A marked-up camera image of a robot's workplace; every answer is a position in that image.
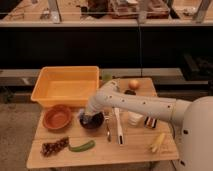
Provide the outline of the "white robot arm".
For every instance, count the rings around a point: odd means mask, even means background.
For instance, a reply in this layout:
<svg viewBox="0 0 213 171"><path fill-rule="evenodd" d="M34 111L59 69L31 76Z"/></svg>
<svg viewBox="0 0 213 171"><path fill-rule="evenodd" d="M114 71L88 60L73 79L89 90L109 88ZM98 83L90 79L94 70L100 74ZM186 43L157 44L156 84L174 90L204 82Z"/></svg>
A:
<svg viewBox="0 0 213 171"><path fill-rule="evenodd" d="M182 127L179 171L213 171L213 96L194 101L120 93L111 80L88 100L89 118L104 107L115 107Z"/></svg>

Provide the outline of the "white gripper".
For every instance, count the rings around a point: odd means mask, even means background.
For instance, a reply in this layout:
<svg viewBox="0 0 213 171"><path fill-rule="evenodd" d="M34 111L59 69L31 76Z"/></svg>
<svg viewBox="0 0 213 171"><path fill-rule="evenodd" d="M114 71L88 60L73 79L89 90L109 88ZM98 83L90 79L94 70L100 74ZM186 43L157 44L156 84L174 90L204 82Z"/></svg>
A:
<svg viewBox="0 0 213 171"><path fill-rule="evenodd" d="M86 105L85 114L88 116L94 116L95 114L101 112L103 105L99 103L94 96L90 97Z"/></svg>

